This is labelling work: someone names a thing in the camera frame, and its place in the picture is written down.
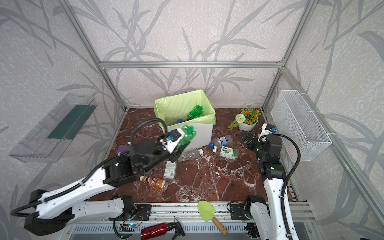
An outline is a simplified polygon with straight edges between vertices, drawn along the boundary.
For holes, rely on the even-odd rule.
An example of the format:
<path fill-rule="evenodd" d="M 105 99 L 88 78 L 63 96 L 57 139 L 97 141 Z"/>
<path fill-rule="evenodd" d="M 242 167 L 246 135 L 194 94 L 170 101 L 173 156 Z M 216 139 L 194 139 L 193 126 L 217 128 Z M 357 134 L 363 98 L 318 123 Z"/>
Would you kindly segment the square bottle green label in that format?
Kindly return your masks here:
<path fill-rule="evenodd" d="M 218 156 L 228 159 L 228 160 L 237 160 L 238 159 L 238 151 L 236 149 L 228 148 L 225 146 L 213 147 L 213 152 Z"/>

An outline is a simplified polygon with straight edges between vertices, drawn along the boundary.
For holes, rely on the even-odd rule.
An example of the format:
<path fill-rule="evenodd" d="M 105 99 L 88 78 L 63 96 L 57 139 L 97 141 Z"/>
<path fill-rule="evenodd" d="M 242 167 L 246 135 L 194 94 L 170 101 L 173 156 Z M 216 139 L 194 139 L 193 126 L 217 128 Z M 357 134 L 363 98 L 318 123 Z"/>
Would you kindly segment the brown tea bottle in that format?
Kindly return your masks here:
<path fill-rule="evenodd" d="M 140 181 L 161 192 L 166 191 L 169 185 L 166 180 L 157 177 L 140 176 Z"/>

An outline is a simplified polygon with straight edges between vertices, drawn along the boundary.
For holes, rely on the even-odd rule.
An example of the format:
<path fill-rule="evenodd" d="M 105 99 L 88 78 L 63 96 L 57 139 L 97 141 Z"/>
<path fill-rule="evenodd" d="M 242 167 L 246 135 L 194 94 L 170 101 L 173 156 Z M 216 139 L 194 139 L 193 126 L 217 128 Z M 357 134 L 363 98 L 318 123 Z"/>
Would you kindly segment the green plastic soda bottle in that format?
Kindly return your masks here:
<path fill-rule="evenodd" d="M 196 136 L 197 132 L 193 126 L 184 125 L 181 130 L 184 132 L 184 137 L 179 141 L 178 146 L 187 147 L 191 140 Z"/>

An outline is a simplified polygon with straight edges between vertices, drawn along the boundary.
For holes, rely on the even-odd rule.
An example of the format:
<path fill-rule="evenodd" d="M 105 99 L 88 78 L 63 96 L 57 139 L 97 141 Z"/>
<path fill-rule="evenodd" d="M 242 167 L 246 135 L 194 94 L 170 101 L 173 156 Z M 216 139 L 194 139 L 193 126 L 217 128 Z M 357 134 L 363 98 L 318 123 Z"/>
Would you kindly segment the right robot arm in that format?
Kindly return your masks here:
<path fill-rule="evenodd" d="M 289 173 L 280 163 L 283 139 L 291 142 L 297 152 L 297 160 Z M 242 131 L 241 143 L 256 154 L 268 197 L 267 202 L 257 196 L 247 197 L 245 215 L 255 222 L 261 240 L 298 240 L 287 187 L 301 160 L 299 146 L 290 137 L 274 132 L 257 136 Z"/>

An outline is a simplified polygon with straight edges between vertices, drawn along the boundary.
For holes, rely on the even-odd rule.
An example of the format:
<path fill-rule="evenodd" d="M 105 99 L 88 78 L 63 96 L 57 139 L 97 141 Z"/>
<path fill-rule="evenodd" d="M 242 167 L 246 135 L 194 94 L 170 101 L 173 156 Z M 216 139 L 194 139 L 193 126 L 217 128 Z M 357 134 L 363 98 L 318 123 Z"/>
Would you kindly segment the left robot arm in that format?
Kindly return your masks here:
<path fill-rule="evenodd" d="M 164 134 L 158 141 L 135 141 L 146 125 L 158 122 Z M 138 209 L 131 196 L 109 201 L 90 201 L 100 193 L 132 183 L 164 161 L 175 162 L 196 136 L 193 126 L 168 130 L 165 121 L 154 118 L 139 124 L 131 134 L 129 148 L 94 167 L 84 178 L 53 191 L 35 190 L 29 203 L 10 212 L 25 218 L 24 228 L 46 236 L 82 220 L 107 219 L 113 222 L 134 218 Z"/>

